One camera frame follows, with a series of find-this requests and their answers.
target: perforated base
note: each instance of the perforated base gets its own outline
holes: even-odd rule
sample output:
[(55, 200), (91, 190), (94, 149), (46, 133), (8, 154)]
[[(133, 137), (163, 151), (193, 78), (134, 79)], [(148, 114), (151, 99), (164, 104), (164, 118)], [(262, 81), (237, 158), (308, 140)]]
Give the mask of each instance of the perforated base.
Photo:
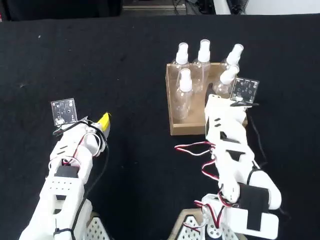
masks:
[[(184, 222), (192, 227), (199, 226), (193, 215), (187, 215)], [(201, 238), (199, 232), (182, 225), (179, 233), (177, 234), (176, 240), (201, 240)]]
[(238, 240), (237, 235), (229, 227), (221, 223), (222, 240)]
[(86, 229), (83, 240), (110, 240), (99, 217), (94, 217)]
[[(192, 227), (199, 226), (193, 215), (186, 216), (184, 222)], [(208, 224), (206, 232), (212, 239), (221, 239), (222, 237), (222, 240), (239, 240), (237, 235), (223, 223), (221, 223), (220, 229), (217, 229), (213, 224)], [(205, 236), (201, 236), (199, 232), (182, 225), (175, 240), (205, 240)]]

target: bottle cap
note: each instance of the bottle cap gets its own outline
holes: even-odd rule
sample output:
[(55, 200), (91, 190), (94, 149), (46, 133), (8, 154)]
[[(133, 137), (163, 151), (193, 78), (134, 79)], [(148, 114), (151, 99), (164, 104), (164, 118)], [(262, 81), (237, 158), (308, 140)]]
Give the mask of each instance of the bottle cap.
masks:
[(237, 75), (240, 71), (239, 67), (237, 65), (231, 65), (228, 68), (229, 71), (231, 71), (232, 73), (234, 73), (234, 75)]
[(222, 82), (225, 85), (228, 85), (235, 79), (235, 77), (236, 77), (236, 73), (228, 69), (221, 74), (220, 82)]
[(203, 39), (200, 42), (198, 60), (201, 63), (206, 63), (210, 61), (210, 41), (207, 39)]
[(175, 56), (175, 61), (177, 64), (185, 65), (188, 63), (188, 44), (181, 42), (179, 44), (178, 52)]
[(240, 56), (233, 51), (229, 53), (229, 55), (226, 57), (226, 63), (228, 65), (238, 65), (240, 60)]
[(234, 45), (234, 47), (232, 49), (232, 52), (236, 56), (240, 57), (243, 50), (244, 50), (244, 46), (242, 46), (241, 44), (237, 43), (237, 44)]
[(180, 90), (182, 92), (190, 92), (192, 90), (191, 72), (188, 68), (184, 68), (180, 71)]

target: circuit board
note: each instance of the circuit board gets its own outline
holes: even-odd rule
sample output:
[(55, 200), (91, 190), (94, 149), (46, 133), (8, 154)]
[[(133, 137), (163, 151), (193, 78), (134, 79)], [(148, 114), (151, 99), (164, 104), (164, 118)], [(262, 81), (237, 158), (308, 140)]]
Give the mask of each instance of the circuit board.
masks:
[(234, 81), (230, 100), (254, 103), (259, 81), (237, 77)]
[(73, 98), (51, 102), (53, 121), (55, 126), (76, 123), (77, 110)]

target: black strap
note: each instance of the black strap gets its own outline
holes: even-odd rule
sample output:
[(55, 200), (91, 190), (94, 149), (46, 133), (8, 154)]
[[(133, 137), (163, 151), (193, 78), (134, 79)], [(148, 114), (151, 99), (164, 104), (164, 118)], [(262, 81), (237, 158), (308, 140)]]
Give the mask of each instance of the black strap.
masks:
[(251, 175), (252, 175), (254, 172), (257, 172), (257, 171), (262, 171), (262, 169), (252, 168), (251, 172), (249, 173), (248, 179), (246, 180), (246, 184), (247, 184), (247, 185), (249, 185), (249, 183), (250, 183)]
[(64, 229), (56, 228), (53, 233), (53, 236), (60, 234), (60, 233), (63, 233), (63, 232), (70, 232), (72, 240), (76, 240), (74, 231), (71, 228), (64, 228)]

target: cardboard tray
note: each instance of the cardboard tray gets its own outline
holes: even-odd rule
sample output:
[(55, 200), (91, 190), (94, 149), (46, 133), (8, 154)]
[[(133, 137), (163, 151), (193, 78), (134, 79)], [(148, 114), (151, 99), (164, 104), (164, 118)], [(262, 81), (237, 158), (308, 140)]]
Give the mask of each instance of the cardboard tray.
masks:
[(166, 65), (165, 83), (168, 101), (170, 134), (171, 135), (202, 135), (205, 134), (205, 95), (209, 83), (214, 83), (219, 79), (223, 72), (220, 63), (211, 63), (209, 77), (203, 86), (203, 91), (192, 96), (189, 115), (184, 120), (176, 120), (173, 118), (172, 102), (177, 90), (176, 81), (172, 76), (173, 65)]

